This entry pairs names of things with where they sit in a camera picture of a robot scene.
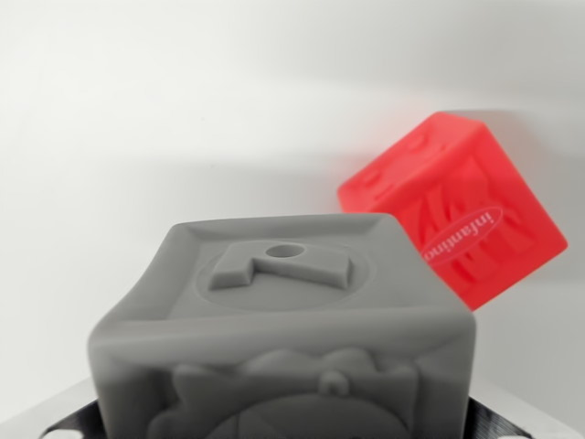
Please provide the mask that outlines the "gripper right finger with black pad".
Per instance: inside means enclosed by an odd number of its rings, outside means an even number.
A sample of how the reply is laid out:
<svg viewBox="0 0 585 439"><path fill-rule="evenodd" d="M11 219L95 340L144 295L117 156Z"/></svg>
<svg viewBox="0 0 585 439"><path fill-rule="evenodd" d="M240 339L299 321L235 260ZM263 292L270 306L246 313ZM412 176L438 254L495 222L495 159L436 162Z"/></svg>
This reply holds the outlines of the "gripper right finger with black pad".
<svg viewBox="0 0 585 439"><path fill-rule="evenodd" d="M583 435L474 374L463 437L570 439Z"/></svg>

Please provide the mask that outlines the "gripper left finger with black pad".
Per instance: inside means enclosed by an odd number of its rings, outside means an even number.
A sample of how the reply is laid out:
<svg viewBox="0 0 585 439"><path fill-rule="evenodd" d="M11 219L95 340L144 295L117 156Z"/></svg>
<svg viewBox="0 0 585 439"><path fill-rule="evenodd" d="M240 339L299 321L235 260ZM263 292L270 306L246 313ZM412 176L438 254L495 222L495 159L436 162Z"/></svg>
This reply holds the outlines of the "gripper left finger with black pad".
<svg viewBox="0 0 585 439"><path fill-rule="evenodd" d="M2 438L106 438L91 379L1 424Z"/></svg>

